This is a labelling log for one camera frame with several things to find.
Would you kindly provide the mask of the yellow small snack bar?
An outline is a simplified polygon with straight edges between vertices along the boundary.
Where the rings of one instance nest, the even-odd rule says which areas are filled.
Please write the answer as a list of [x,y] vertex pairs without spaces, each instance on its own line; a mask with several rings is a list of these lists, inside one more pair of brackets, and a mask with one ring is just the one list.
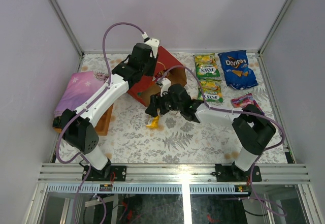
[[159,119],[160,119],[159,115],[157,117],[149,116],[148,123],[147,123],[146,127],[150,128],[150,129],[159,128]]

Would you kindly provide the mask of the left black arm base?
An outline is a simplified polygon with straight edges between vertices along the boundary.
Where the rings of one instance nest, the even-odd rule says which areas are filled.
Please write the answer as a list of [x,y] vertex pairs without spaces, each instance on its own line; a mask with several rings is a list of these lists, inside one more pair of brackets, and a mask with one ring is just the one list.
[[126,179],[127,166],[112,165],[110,160],[102,170],[91,167],[86,181],[119,182]]

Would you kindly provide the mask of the purple snack packet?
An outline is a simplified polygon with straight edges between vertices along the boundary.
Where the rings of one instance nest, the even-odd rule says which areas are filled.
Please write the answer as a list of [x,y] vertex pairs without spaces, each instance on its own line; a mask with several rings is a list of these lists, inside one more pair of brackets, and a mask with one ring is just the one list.
[[254,99],[252,93],[248,93],[238,98],[231,99],[231,104],[234,108],[244,108],[248,105],[255,105],[261,111],[262,115],[264,115],[264,112]]

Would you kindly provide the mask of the blue chips bag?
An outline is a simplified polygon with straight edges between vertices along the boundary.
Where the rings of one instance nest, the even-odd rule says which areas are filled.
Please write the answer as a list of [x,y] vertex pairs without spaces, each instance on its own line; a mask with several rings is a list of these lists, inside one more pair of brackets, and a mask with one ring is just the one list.
[[246,50],[218,54],[227,86],[243,90],[258,85],[254,71],[249,68]]

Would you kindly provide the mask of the green candy bag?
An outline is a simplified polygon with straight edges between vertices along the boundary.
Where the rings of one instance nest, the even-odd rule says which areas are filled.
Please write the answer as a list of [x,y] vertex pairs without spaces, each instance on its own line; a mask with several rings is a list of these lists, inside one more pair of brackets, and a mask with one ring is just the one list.
[[217,78],[220,72],[216,63],[215,53],[196,54],[193,56],[196,65],[196,76],[200,78]]

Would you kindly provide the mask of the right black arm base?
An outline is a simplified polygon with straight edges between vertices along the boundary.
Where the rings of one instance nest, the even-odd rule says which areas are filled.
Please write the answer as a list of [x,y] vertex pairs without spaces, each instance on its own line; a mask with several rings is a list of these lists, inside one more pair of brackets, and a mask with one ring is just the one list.
[[262,182],[262,174],[258,166],[242,171],[234,163],[215,164],[214,171],[210,173],[218,182]]

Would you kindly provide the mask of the green yellow snack packet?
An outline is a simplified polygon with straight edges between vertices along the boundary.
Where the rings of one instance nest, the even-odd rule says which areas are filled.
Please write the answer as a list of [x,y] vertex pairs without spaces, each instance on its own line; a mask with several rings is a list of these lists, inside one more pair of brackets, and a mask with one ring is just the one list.
[[208,102],[223,102],[220,80],[207,78],[200,79],[199,81],[203,89],[203,94],[199,87],[198,100],[203,100],[203,98],[205,98]]

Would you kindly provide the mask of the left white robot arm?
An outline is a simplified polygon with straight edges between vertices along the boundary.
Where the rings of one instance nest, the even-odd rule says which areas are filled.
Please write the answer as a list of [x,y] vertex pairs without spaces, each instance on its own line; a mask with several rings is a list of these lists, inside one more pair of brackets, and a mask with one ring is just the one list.
[[94,167],[93,174],[99,180],[107,180],[111,168],[108,158],[98,146],[99,136],[94,128],[119,97],[140,82],[142,77],[153,76],[159,46],[158,39],[137,43],[132,53],[112,70],[108,80],[94,95],[74,111],[66,109],[61,115],[61,138],[85,157]]

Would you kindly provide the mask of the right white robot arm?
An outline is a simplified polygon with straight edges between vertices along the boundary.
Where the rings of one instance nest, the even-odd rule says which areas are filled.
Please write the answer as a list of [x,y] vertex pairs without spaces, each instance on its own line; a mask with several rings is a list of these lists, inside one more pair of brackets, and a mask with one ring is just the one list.
[[174,84],[159,94],[151,95],[145,113],[157,117],[170,111],[179,112],[187,121],[231,126],[242,145],[231,169],[232,176],[240,181],[249,176],[251,166],[276,133],[273,124],[265,119],[255,105],[229,112],[224,108],[213,110],[205,105],[204,101],[192,99],[179,84]]

